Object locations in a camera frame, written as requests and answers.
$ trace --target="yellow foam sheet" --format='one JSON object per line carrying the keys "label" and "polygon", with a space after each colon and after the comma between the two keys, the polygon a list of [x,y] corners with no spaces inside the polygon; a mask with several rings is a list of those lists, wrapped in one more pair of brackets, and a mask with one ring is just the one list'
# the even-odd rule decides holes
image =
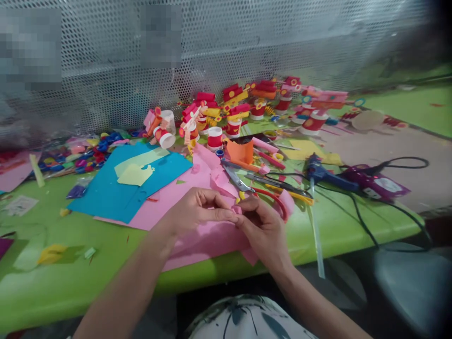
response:
{"label": "yellow foam sheet", "polygon": [[284,153],[293,160],[306,160],[313,153],[317,154],[322,159],[322,163],[329,165],[342,166],[342,162],[339,154],[337,153],[324,153],[314,142],[310,140],[291,140],[293,147],[299,148],[299,150],[284,150]]}
{"label": "yellow foam sheet", "polygon": [[[169,152],[166,149],[158,147],[149,152],[137,155],[133,158],[130,158],[130,159],[127,159],[126,161],[121,162],[119,165],[116,165],[114,167],[114,171],[116,172],[116,175],[119,178],[131,164],[135,164],[136,166],[139,166],[140,170],[141,170],[141,168],[143,166],[150,164],[156,160],[159,160],[159,159],[163,158],[164,156],[167,156],[168,154],[169,154]],[[136,166],[132,167],[131,171],[136,170]]]}
{"label": "yellow foam sheet", "polygon": [[146,168],[143,169],[143,165],[131,163],[118,178],[118,183],[141,186],[154,171],[155,169],[151,165],[146,165]]}

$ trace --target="red scissors handle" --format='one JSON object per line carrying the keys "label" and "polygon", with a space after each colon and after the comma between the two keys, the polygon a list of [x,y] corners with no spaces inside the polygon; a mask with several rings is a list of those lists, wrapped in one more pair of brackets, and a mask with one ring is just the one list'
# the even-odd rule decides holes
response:
{"label": "red scissors handle", "polygon": [[281,207],[282,219],[284,220],[284,223],[286,224],[287,220],[289,218],[288,218],[288,215],[287,215],[286,207],[284,206],[283,202],[276,195],[274,195],[274,194],[272,194],[272,193],[270,193],[268,191],[264,191],[264,190],[261,190],[259,188],[255,188],[255,187],[253,187],[253,189],[256,191],[256,193],[266,195],[266,196],[268,196],[268,197],[270,197],[270,198],[272,198],[273,200],[276,201],[276,203]]}

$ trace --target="scissors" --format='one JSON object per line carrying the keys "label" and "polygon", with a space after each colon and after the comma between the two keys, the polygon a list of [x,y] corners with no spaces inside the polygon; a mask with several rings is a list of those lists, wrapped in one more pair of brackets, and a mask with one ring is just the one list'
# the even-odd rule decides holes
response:
{"label": "scissors", "polygon": [[266,187],[271,188],[278,192],[282,192],[283,190],[286,190],[292,197],[304,201],[309,206],[314,205],[314,200],[312,199],[312,196],[308,192],[298,189],[298,188],[292,186],[291,184],[288,184],[285,182],[279,182],[276,180],[271,180],[270,178],[258,177],[257,175],[254,175],[251,173],[245,175],[245,177],[248,179],[260,182],[260,183],[264,184]]}
{"label": "scissors", "polygon": [[258,193],[266,195],[266,196],[272,198],[274,201],[276,201],[276,203],[281,207],[282,219],[284,220],[284,223],[287,222],[288,215],[287,215],[286,207],[283,204],[283,202],[276,195],[274,195],[270,192],[261,190],[259,188],[253,188],[253,187],[246,186],[246,184],[239,178],[237,173],[234,172],[234,170],[228,165],[228,163],[226,161],[223,161],[222,164],[223,164],[223,168],[225,169],[226,173],[234,182],[234,185],[239,189],[239,198],[237,198],[236,203],[238,203],[242,199],[245,199],[245,192],[249,192],[250,194],[252,194],[256,197],[258,197]]}

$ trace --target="hand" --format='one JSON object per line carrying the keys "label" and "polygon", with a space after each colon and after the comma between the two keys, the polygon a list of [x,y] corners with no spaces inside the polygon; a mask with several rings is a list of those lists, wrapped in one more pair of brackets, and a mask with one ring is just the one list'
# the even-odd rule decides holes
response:
{"label": "hand", "polygon": [[236,221],[236,218],[220,193],[197,187],[190,188],[161,219],[177,237],[207,221]]}
{"label": "hand", "polygon": [[270,273],[275,269],[291,267],[284,222],[266,202],[254,196],[237,204],[243,215],[237,214],[236,226],[250,241],[260,261]]}

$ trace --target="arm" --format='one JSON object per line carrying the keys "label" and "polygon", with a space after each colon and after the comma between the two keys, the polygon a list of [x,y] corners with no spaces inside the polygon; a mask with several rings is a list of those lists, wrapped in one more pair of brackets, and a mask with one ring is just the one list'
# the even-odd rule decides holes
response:
{"label": "arm", "polygon": [[83,317],[74,339],[128,338],[141,319],[177,238],[206,221],[234,213],[218,192],[192,188],[149,231],[106,290]]}
{"label": "arm", "polygon": [[322,296],[293,266],[284,222],[262,200],[248,198],[238,204],[237,227],[244,231],[259,259],[267,267],[300,319],[319,338],[368,338],[349,317]]}

